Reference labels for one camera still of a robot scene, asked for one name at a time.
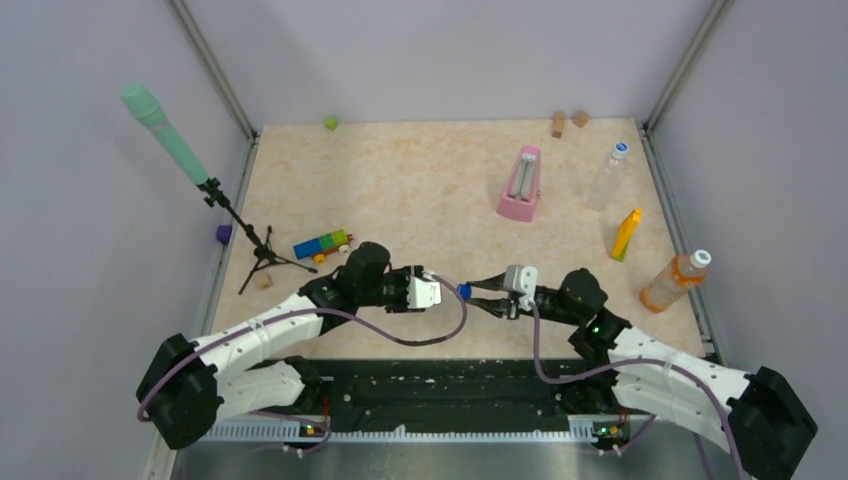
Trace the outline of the clear bottle blue label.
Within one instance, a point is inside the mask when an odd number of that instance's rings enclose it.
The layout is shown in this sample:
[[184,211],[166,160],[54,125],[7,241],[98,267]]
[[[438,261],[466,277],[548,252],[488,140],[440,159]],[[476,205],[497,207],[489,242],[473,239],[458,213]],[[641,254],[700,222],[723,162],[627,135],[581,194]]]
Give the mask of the clear bottle blue label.
[[461,293],[457,290],[457,288],[452,285],[450,282],[445,281],[441,277],[437,278],[438,283],[448,290],[452,295],[454,295],[459,301],[463,301],[463,297]]

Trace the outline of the blue bottle cap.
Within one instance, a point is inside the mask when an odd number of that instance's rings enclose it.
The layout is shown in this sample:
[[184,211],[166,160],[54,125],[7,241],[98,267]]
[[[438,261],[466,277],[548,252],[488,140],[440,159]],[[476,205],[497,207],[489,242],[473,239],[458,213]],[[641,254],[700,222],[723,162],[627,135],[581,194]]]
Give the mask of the blue bottle cap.
[[468,300],[472,296],[472,286],[468,283],[458,284],[457,291],[464,300]]

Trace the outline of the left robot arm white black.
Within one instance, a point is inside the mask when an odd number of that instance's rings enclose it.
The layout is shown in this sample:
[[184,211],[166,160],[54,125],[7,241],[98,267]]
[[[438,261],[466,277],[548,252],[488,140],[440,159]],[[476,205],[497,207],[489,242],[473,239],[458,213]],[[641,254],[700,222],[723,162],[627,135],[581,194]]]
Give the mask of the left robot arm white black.
[[385,247],[364,242],[332,273],[261,314],[216,334],[164,340],[137,388],[137,418],[179,450],[234,416],[276,406],[308,413],[320,386],[289,363],[268,365],[272,355],[355,320],[362,308],[417,313],[441,300],[433,273],[421,265],[393,268]]

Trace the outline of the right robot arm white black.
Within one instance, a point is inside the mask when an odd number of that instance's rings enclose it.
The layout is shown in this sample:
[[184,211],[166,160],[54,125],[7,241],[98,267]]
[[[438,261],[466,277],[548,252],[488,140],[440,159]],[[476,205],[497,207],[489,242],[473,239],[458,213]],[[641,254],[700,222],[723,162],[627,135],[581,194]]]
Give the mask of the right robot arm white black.
[[594,409],[620,405],[671,422],[722,448],[753,478],[791,478],[818,432],[784,375],[765,366],[754,373],[728,368],[662,343],[609,310],[586,268],[550,288],[539,284],[536,268],[510,265],[459,291],[495,317],[532,317],[535,341],[544,320],[573,326],[569,342],[592,368],[571,379],[598,376],[586,385]]

